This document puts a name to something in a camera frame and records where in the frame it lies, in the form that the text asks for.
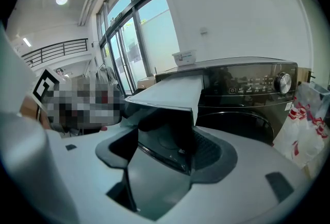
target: dark washing machine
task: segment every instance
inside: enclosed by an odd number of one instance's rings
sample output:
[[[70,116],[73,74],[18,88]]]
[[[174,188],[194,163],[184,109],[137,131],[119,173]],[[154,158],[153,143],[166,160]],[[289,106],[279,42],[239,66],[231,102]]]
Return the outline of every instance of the dark washing machine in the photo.
[[[196,125],[226,131],[269,145],[290,110],[297,83],[297,64],[238,57],[197,62],[156,75],[203,76]]]

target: ceiling light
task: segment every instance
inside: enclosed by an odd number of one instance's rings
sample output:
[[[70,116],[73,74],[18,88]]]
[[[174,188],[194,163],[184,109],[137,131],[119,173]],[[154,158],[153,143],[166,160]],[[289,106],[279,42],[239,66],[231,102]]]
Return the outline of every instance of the ceiling light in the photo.
[[[26,38],[23,38],[23,41],[25,42],[25,44],[27,44],[28,47],[31,47],[31,44],[29,43],[29,41]]]
[[[56,3],[58,5],[63,5],[63,4],[66,4],[68,0],[56,0]]]

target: balcony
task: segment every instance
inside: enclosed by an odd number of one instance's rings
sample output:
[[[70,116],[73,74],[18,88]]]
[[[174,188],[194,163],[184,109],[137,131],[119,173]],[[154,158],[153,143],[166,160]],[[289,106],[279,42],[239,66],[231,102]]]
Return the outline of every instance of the balcony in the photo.
[[[91,53],[87,50],[87,40],[87,38],[76,39],[45,46],[22,55],[22,58],[33,71],[72,58],[75,62],[88,60],[91,58]]]

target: pixelated area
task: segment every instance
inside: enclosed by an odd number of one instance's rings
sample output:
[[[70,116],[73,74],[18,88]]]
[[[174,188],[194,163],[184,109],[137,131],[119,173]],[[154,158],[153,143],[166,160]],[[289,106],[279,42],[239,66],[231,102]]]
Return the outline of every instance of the pixelated area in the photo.
[[[42,100],[53,124],[74,129],[117,124],[124,102],[115,86],[88,77],[56,84]]]

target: railing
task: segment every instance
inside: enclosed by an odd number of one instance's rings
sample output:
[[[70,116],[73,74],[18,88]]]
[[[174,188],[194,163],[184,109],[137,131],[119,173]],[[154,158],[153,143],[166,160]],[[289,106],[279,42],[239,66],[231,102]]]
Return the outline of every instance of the railing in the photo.
[[[61,42],[22,55],[25,63],[34,67],[55,58],[87,51],[87,38]]]

